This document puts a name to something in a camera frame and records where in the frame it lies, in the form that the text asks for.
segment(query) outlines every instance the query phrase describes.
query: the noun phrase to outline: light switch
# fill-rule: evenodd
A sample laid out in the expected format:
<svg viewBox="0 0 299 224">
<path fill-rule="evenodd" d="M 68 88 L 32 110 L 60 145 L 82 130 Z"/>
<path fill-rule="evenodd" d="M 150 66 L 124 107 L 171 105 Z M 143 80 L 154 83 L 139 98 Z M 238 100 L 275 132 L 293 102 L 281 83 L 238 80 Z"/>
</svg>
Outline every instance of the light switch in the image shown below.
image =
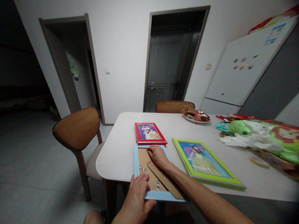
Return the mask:
<svg viewBox="0 0 299 224">
<path fill-rule="evenodd" d="M 207 64 L 206 65 L 206 70 L 211 70 L 211 68 L 212 68 L 212 64 Z"/>
</svg>

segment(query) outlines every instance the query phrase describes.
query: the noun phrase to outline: chair seat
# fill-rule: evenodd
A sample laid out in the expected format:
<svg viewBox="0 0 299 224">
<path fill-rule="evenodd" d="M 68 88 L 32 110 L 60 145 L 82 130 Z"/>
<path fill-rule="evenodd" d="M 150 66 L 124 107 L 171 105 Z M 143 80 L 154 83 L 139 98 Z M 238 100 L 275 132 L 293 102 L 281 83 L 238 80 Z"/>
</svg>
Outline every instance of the chair seat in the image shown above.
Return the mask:
<svg viewBox="0 0 299 224">
<path fill-rule="evenodd" d="M 102 142 L 96 147 L 96 149 L 93 151 L 93 154 L 91 155 L 90 159 L 86 164 L 86 175 L 96 180 L 102 180 L 102 177 L 99 175 L 96 169 L 96 161 L 98 155 L 100 154 L 100 151 L 103 148 L 104 143 L 105 142 Z"/>
</svg>

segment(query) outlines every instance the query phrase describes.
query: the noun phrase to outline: hand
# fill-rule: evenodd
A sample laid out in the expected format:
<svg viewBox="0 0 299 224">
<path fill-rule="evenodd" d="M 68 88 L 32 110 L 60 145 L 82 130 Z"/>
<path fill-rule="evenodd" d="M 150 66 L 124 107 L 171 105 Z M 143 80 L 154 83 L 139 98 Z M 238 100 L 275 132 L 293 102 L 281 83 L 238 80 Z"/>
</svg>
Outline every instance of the hand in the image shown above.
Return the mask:
<svg viewBox="0 0 299 224">
<path fill-rule="evenodd" d="M 154 163 L 161 169 L 164 170 L 170 164 L 164 150 L 160 146 L 152 145 L 147 148 L 147 152 Z"/>
<path fill-rule="evenodd" d="M 141 174 L 134 180 L 131 178 L 130 188 L 125 202 L 112 223 L 143 223 L 149 212 L 157 204 L 155 200 L 145 202 L 146 191 L 150 191 L 150 176 Z"/>
</svg>

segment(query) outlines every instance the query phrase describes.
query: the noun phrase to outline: knee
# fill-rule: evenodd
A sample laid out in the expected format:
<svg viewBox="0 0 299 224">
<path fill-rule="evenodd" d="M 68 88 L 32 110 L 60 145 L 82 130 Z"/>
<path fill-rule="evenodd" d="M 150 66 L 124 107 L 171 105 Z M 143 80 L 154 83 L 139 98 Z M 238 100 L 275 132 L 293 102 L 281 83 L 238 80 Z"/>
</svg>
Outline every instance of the knee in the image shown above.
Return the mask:
<svg viewBox="0 0 299 224">
<path fill-rule="evenodd" d="M 89 224 L 89 223 L 102 223 L 103 218 L 101 213 L 98 210 L 92 210 L 89 213 L 87 213 L 85 219 L 84 219 L 84 224 Z"/>
</svg>

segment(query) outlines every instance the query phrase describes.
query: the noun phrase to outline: chair backrest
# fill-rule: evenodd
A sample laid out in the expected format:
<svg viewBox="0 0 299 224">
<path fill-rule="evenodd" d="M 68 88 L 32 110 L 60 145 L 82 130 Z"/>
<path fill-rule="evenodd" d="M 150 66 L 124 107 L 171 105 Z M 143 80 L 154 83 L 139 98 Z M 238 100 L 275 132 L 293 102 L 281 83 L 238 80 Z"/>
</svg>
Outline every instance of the chair backrest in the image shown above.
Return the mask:
<svg viewBox="0 0 299 224">
<path fill-rule="evenodd" d="M 53 127 L 53 135 L 70 150 L 82 151 L 100 128 L 99 114 L 94 107 L 81 109 L 66 116 Z"/>
<path fill-rule="evenodd" d="M 182 114 L 182 110 L 186 107 L 195 109 L 194 103 L 188 101 L 159 101 L 156 103 L 156 113 Z"/>
</svg>

